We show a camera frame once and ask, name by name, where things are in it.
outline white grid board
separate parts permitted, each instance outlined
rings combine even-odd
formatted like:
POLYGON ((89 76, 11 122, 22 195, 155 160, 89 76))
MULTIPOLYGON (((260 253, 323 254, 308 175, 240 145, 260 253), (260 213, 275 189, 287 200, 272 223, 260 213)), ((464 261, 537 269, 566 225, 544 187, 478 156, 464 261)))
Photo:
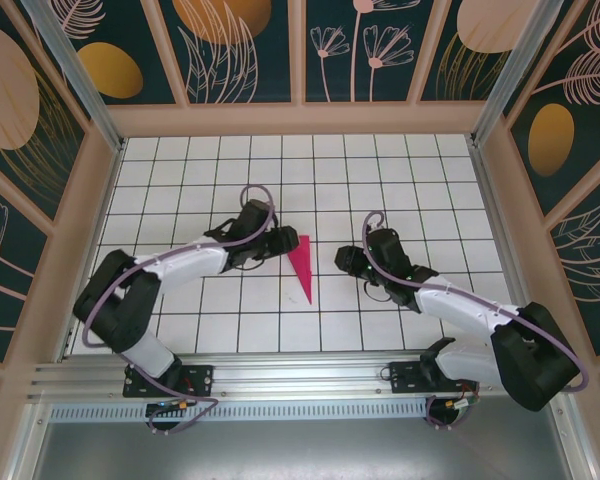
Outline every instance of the white grid board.
MULTIPOLYGON (((150 322, 176 353, 424 349, 443 334, 473 340, 373 300, 363 282, 336 269, 336 250, 360 245, 362 220, 375 209, 413 263, 510 302, 462 135, 132 138, 92 271, 118 248, 159 253, 200 237, 239 213, 247 183, 267 186, 281 224, 310 236, 313 304, 286 257, 196 280, 162 296, 150 322)), ((110 353, 84 347, 81 332, 76 323, 67 352, 110 353)))

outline dark green wallpaper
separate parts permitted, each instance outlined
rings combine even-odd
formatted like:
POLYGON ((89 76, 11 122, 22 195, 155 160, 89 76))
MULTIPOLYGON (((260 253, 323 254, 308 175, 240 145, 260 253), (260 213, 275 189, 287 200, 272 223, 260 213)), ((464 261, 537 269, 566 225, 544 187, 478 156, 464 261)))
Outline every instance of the dark green wallpaper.
POLYGON ((352 90, 358 102, 404 101, 431 7, 431 1, 376 2, 364 13, 350 0, 308 0, 307 101, 350 102, 352 90))
POLYGON ((600 185, 551 236, 593 349, 600 355, 600 185))
POLYGON ((566 38, 511 127, 545 214, 600 160, 600 1, 566 38))
POLYGON ((47 237, 0 196, 0 362, 4 360, 47 237))
POLYGON ((0 171, 54 218, 83 138, 0 7, 0 171))
POLYGON ((567 14, 567 12, 569 11, 569 9, 571 8, 572 5, 573 5, 573 0, 564 0, 563 1, 562 7, 560 8, 560 13, 558 14, 555 21, 553 22, 553 25, 551 26, 549 33, 547 34, 546 37, 544 37, 544 41, 542 42, 542 45, 540 45, 540 48, 536 52, 536 56, 534 57, 533 61, 529 65, 529 68, 527 68, 527 71, 525 72, 525 74, 520 79, 520 82, 518 83, 518 86, 516 87, 513 94, 511 95, 511 98, 507 102, 507 105, 504 107, 505 117, 509 115, 509 112, 511 111, 513 106, 518 101, 518 97, 520 97, 520 93, 522 92, 522 89, 526 86, 527 79, 531 75, 531 72, 533 72, 536 69, 536 67, 538 66, 538 62, 544 55, 544 52, 547 50, 547 46, 549 45, 549 43, 551 43, 553 36, 556 34, 556 30, 558 30, 558 28, 560 27, 562 20, 564 20, 565 15, 567 14))
POLYGON ((226 4, 160 0, 189 101, 290 102, 287 0, 226 4))

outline gray metal surface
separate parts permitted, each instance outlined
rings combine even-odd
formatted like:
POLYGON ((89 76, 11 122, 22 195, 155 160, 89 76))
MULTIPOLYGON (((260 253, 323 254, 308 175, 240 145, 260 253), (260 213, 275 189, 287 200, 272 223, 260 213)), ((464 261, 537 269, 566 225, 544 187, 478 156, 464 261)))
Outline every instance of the gray metal surface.
POLYGON ((203 422, 173 437, 141 424, 54 424, 34 478, 571 478, 555 435, 548 412, 507 398, 483 400, 457 432, 422 419, 203 422))
POLYGON ((563 0, 544 0, 538 2, 525 26, 515 48, 507 59, 502 72, 498 76, 487 103, 473 129, 477 145, 484 145, 491 130, 500 118, 504 107, 513 95, 525 72, 533 62, 544 37, 555 21, 563 0))

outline white tile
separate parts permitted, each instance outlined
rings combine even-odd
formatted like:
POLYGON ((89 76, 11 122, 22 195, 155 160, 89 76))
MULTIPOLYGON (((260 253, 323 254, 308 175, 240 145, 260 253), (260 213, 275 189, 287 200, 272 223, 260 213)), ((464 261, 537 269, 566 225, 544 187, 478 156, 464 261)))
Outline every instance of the white tile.
MULTIPOLYGON (((309 255, 311 257, 311 272, 314 275, 314 282, 315 282, 315 275, 318 273, 318 252, 317 252, 317 244, 315 242, 311 242, 311 244, 309 245, 309 255)), ((286 255, 283 255, 280 258, 280 275, 290 275, 293 276, 297 279, 296 277, 296 273, 295 270, 293 269, 293 266, 291 265, 291 261, 289 260, 289 257, 286 255)))
POLYGON ((202 289, 202 313, 240 311, 240 278, 207 277, 202 289))
POLYGON ((176 213, 180 187, 150 187, 144 213, 176 213))
POLYGON ((188 161, 184 169, 184 185, 213 185, 216 183, 217 160, 188 161))
POLYGON ((440 155, 448 157, 466 157, 469 155, 464 135, 436 135, 440 155))
POLYGON ((280 183, 281 160, 252 160, 249 165, 249 183, 280 183))
POLYGON ((176 216, 173 215, 143 215, 140 222, 138 243, 171 244, 176 216))
POLYGON ((318 243, 318 268, 320 275, 346 275, 336 267, 336 253, 339 248, 352 245, 352 242, 318 243))
POLYGON ((351 210, 384 210, 379 183, 349 185, 351 210))
POLYGON ((503 304, 511 303, 511 295, 503 273, 472 273, 471 281, 478 295, 503 304))
POLYGON ((320 321, 323 351, 358 351, 362 349, 360 315, 357 312, 323 313, 320 321))
POLYGON ((438 157, 411 158, 413 180, 415 182, 445 182, 442 162, 438 157))
POLYGON ((376 143, 373 135, 345 135, 347 157, 376 157, 376 143))
POLYGON ((445 157, 442 159, 448 182, 475 182, 476 172, 469 157, 445 157))
POLYGON ((118 187, 109 213, 142 213, 146 196, 146 187, 118 187))
POLYGON ((418 210, 413 183, 383 183, 382 193, 387 210, 418 210))
POLYGON ((180 285, 164 294, 162 313, 198 313, 202 296, 202 279, 180 285))
POLYGON ((191 243, 209 230, 211 215, 208 213, 180 213, 176 218, 173 243, 191 243))
POLYGON ((219 158, 249 158, 251 137, 221 137, 219 158))
POLYGON ((452 211, 430 210, 420 212, 427 240, 455 240, 459 238, 452 211))
POLYGON ((319 212, 349 211, 349 189, 346 184, 316 185, 316 205, 319 212))
POLYGON ((370 283, 365 287, 364 281, 358 281, 358 298, 360 301, 360 311, 362 312, 398 309, 398 306, 391 301, 384 287, 374 287, 370 283))
POLYGON ((116 187, 146 187, 152 167, 153 162, 122 162, 116 187))
POLYGON ((471 279, 469 278, 468 273, 445 273, 443 277, 456 287, 462 288, 467 292, 473 291, 471 279))
POLYGON ((238 350, 238 315, 200 315, 196 353, 235 353, 238 350))
POLYGON ((438 146, 434 135, 406 135, 410 157, 437 157, 438 146))
POLYGON ((157 138, 130 138, 124 152, 125 160, 153 160, 156 157, 157 138))
POLYGON ((427 245, 425 242, 401 241, 400 243, 402 244, 402 250, 404 250, 404 253, 409 257, 412 265, 421 265, 423 267, 431 266, 429 264, 429 255, 427 253, 427 245))
POLYGON ((347 158, 347 172, 351 183, 373 183, 380 181, 376 158, 347 158))
MULTIPOLYGON (((269 190, 269 193, 271 194, 271 196, 273 197, 273 205, 275 207, 276 212, 280 211, 280 190, 281 190, 281 186, 280 184, 277 185, 271 185, 271 184, 264 184, 262 185, 263 187, 265 187, 267 190, 269 190)), ((261 200, 265 203, 269 203, 269 198, 267 197, 267 195, 265 194, 265 192, 263 192, 261 189, 259 188, 250 188, 249 190, 247 190, 247 200, 250 199, 258 199, 261 200)))
POLYGON ((282 185, 283 212, 315 211, 313 185, 282 185))
POLYGON ((313 157, 311 135, 284 135, 282 137, 282 158, 313 157))
POLYGON ((280 315, 281 352, 317 352, 320 350, 320 317, 317 313, 280 315))
POLYGON ((383 182, 412 182, 411 166, 407 157, 378 158, 380 178, 383 182))
POLYGON ((456 210, 463 208, 484 208, 482 195, 477 183, 450 183, 451 200, 456 210))
POLYGON ((318 310, 318 281, 311 281, 312 303, 309 303, 298 277, 280 278, 280 311, 282 312, 314 312, 318 310))
POLYGON ((249 180, 249 160, 218 160, 218 185, 246 185, 249 180))
POLYGON ((450 210, 451 199, 446 183, 416 183, 421 210, 450 210))
POLYGON ((140 215, 113 215, 107 219, 102 243, 135 244, 140 227, 140 215))
POLYGON ((251 137, 251 158, 281 158, 282 137, 262 135, 251 137))
POLYGON ((209 213, 213 187, 182 187, 178 213, 209 213))
POLYGON ((491 225, 484 210, 456 210, 456 219, 463 239, 493 238, 491 225))
POLYGON ((161 137, 156 160, 184 160, 187 158, 189 137, 161 137))
POLYGON ((462 244, 459 240, 427 242, 427 249, 434 270, 443 273, 467 271, 462 244))
POLYGON ((151 185, 180 185, 184 173, 184 160, 161 160, 153 163, 151 185))
POLYGON ((239 212, 240 192, 244 186, 219 185, 213 195, 213 212, 239 212))
POLYGON ((362 312, 365 350, 402 350, 400 315, 395 312, 362 312))
POLYGON ((220 137, 191 137, 187 159, 215 160, 218 158, 219 146, 220 137))
POLYGON ((158 340, 176 354, 196 351, 198 315, 162 315, 158 340))
POLYGON ((320 310, 346 312, 358 310, 356 279, 337 275, 320 277, 320 310))
POLYGON ((239 352, 277 352, 278 314, 240 315, 239 352))
POLYGON ((417 210, 387 212, 386 225, 398 232, 400 240, 422 240, 424 238, 420 212, 417 210))
POLYGON ((442 338, 440 320, 428 315, 403 310, 400 312, 404 344, 407 350, 429 348, 442 338))
POLYGON ((352 241, 351 214, 349 212, 319 212, 318 240, 321 242, 352 241))
POLYGON ((282 160, 282 183, 313 183, 313 158, 282 160))
POLYGON ((404 135, 376 135, 376 150, 379 157, 406 157, 407 144, 404 135))
POLYGON ((347 168, 344 158, 316 158, 316 183, 347 183, 347 168))
POLYGON ((493 240, 465 240, 464 253, 467 256, 469 272, 500 272, 502 265, 493 240))
POLYGON ((280 214, 280 224, 293 227, 298 235, 309 235, 316 241, 316 214, 314 212, 284 212, 280 214))
POLYGON ((314 135, 313 150, 316 157, 344 157, 342 135, 314 135))
POLYGON ((280 278, 245 277, 242 279, 241 312, 277 312, 280 309, 279 301, 280 278))
POLYGON ((264 262, 260 267, 254 270, 247 270, 258 265, 260 262, 255 260, 247 260, 243 265, 245 277, 257 277, 257 276, 271 276, 280 275, 280 257, 270 258, 264 262))

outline purple cable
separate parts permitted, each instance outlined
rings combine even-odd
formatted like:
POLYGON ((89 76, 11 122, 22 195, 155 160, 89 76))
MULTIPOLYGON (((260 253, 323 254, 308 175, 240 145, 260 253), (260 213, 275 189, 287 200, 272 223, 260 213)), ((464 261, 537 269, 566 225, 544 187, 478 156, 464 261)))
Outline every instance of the purple cable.
POLYGON ((455 293, 456 295, 459 295, 464 298, 468 298, 469 300, 472 300, 475 303, 482 305, 483 307, 486 307, 489 310, 496 312, 496 314, 501 314, 511 320, 515 320, 516 322, 522 324, 524 327, 528 328, 532 332, 543 337, 545 340, 547 340, 549 343, 551 343, 553 346, 555 346, 558 350, 560 350, 562 353, 564 353, 567 356, 567 358, 569 358, 569 360, 571 360, 575 364, 575 366, 578 367, 578 370, 580 370, 580 373, 582 374, 582 382, 580 382, 580 384, 576 385, 575 387, 571 387, 571 386, 565 387, 564 389, 562 389, 562 391, 564 393, 580 392, 587 387, 587 385, 589 384, 589 372, 587 372, 586 367, 580 361, 580 359, 575 355, 575 353, 573 353, 571 350, 569 350, 558 339, 556 339, 552 335, 549 335, 547 332, 545 332, 541 328, 536 327, 533 323, 531 323, 531 322, 525 320, 524 318, 519 317, 511 312, 508 312, 507 310, 498 309, 493 304, 489 303, 488 301, 486 301, 472 293, 465 292, 464 290, 460 290, 460 289, 454 288, 454 287, 447 287, 444 285, 411 282, 409 280, 404 280, 402 278, 398 278, 394 275, 391 275, 389 272, 383 270, 380 267, 380 265, 378 265, 378 263, 374 260, 373 256, 371 255, 371 252, 369 251, 369 245, 367 243, 367 227, 369 226, 369 220, 374 215, 380 216, 380 221, 378 222, 378 226, 382 225, 382 223, 384 222, 384 214, 378 210, 370 212, 365 217, 364 221, 362 222, 362 246, 363 246, 364 254, 366 255, 367 259, 369 260, 369 263, 371 263, 373 268, 375 268, 380 273, 380 275, 382 275, 385 278, 388 278, 392 282, 398 283, 400 285, 405 285, 405 286, 411 287, 411 288, 424 288, 427 290, 437 290, 439 292, 455 293))
MULTIPOLYGON (((234 242, 224 242, 224 243, 209 242, 209 243, 198 243, 198 244, 193 244, 193 245, 185 245, 184 247, 179 247, 179 248, 175 248, 173 250, 169 250, 168 252, 165 252, 161 255, 158 255, 155 258, 146 260, 146 261, 139 263, 138 265, 135 265, 134 267, 130 268, 129 270, 124 272, 122 275, 120 275, 111 285, 109 285, 109 288, 107 288, 104 291, 102 296, 98 299, 98 301, 94 305, 93 309, 91 310, 91 313, 89 313, 89 316, 87 317, 87 320, 84 322, 84 329, 82 331, 82 342, 89 348, 97 348, 97 347, 101 347, 101 346, 105 345, 104 343, 91 343, 89 341, 88 334, 89 334, 89 330, 91 329, 91 325, 93 324, 93 321, 95 320, 96 315, 98 315, 98 312, 100 311, 100 309, 102 308, 104 303, 113 294, 113 292, 115 292, 116 288, 118 288, 127 278, 129 278, 130 276, 132 276, 134 273, 138 272, 139 270, 142 270, 143 268, 153 265, 154 263, 158 263, 162 260, 166 260, 167 258, 171 258, 171 257, 179 255, 181 253, 190 252, 192 250, 202 250, 203 248, 218 248, 218 247, 221 247, 221 248, 238 247, 245 243, 249 243, 251 240, 254 240, 256 237, 258 237, 259 235, 264 233, 264 231, 267 229, 267 227, 273 220, 273 215, 275 213, 275 205, 273 202, 273 196, 271 195, 271 192, 269 192, 269 190, 267 190, 263 185, 247 185, 240 192, 240 205, 241 206, 244 206, 244 195, 246 194, 247 190, 249 190, 250 188, 257 188, 259 190, 262 190, 267 195, 267 198, 269 200, 269 205, 271 206, 271 208, 269 208, 269 211, 267 213, 266 220, 264 221, 264 223, 258 230, 256 230, 254 233, 252 233, 248 237, 243 238, 241 240, 236 240, 234 242)), ((186 395, 186 394, 183 394, 176 390, 167 388, 164 385, 161 385, 160 383, 158 383, 147 372, 145 372, 141 368, 138 368, 137 366, 134 366, 133 363, 128 358, 126 358, 124 355, 120 354, 120 357, 123 360, 125 360, 126 362, 128 362, 132 366, 132 368, 135 368, 136 371, 147 382, 149 382, 151 385, 153 385, 157 389, 162 390, 163 392, 168 393, 169 395, 173 395, 174 397, 181 398, 183 400, 190 400, 190 401, 194 401, 194 402, 210 402, 211 403, 210 406, 205 408, 202 412, 200 412, 198 415, 196 415, 191 420, 188 420, 185 423, 179 424, 176 427, 172 428, 171 430, 167 430, 167 431, 157 430, 153 425, 153 419, 156 417, 156 415, 158 415, 159 413, 161 413, 162 411, 164 411, 166 409, 160 409, 160 410, 155 411, 153 413, 153 415, 151 415, 151 417, 149 417, 149 426, 151 427, 153 433, 161 432, 162 435, 168 435, 169 433, 173 434, 173 433, 181 432, 181 431, 185 430, 186 428, 190 427, 191 425, 193 425, 200 417, 206 415, 209 411, 211 411, 211 409, 213 409, 216 405, 218 405, 218 400, 215 398, 186 395)))

